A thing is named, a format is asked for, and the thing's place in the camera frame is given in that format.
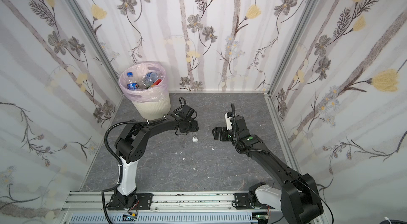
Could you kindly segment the Pepsi blue label bottle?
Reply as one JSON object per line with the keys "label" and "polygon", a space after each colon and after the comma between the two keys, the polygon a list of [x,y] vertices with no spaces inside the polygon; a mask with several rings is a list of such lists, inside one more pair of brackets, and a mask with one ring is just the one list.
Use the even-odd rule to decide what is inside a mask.
{"label": "Pepsi blue label bottle", "polygon": [[129,90],[138,90],[139,89],[139,86],[137,84],[137,80],[135,79],[132,72],[127,73],[126,84],[127,84],[127,88]]}

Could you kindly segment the orange red label bottle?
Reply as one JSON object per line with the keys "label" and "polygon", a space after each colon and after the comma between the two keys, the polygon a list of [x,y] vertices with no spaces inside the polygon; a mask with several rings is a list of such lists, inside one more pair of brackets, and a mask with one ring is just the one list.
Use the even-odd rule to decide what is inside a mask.
{"label": "orange red label bottle", "polygon": [[155,86],[157,86],[157,85],[159,85],[161,82],[162,82],[162,80],[161,80],[161,79],[158,79],[156,82],[154,82],[154,83],[151,85],[151,88],[152,88],[152,87],[155,87]]}

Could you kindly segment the Pocari Sweat bottle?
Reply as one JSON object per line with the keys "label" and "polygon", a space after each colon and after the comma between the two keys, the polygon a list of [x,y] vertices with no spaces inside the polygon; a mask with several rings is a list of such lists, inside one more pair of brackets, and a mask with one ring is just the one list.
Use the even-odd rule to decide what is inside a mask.
{"label": "Pocari Sweat bottle", "polygon": [[154,82],[156,82],[158,79],[163,78],[163,73],[159,71],[152,71],[148,72],[142,79],[141,85],[144,86],[144,88],[149,88]]}

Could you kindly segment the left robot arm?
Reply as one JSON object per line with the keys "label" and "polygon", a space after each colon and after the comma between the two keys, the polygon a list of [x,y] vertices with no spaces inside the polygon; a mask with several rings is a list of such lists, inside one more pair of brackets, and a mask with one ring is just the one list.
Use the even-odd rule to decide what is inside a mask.
{"label": "left robot arm", "polygon": [[118,161],[119,176],[113,188],[102,191],[103,200],[106,192],[113,192],[109,202],[103,202],[104,209],[129,210],[135,207],[139,202],[136,183],[138,161],[145,154],[149,139],[166,131],[174,131],[177,136],[197,132],[199,126],[196,117],[196,110],[182,104],[160,119],[119,122],[107,129],[104,144]]}

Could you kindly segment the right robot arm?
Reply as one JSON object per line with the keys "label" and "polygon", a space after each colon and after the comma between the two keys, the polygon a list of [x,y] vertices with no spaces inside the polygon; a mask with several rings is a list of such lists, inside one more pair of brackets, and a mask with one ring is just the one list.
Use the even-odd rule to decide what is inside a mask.
{"label": "right robot arm", "polygon": [[280,190],[260,185],[256,200],[282,212],[290,224],[306,224],[324,213],[316,182],[309,174],[300,174],[273,154],[257,135],[251,134],[241,115],[225,114],[226,127],[212,130],[215,140],[230,141],[235,150],[257,162],[279,184]]}

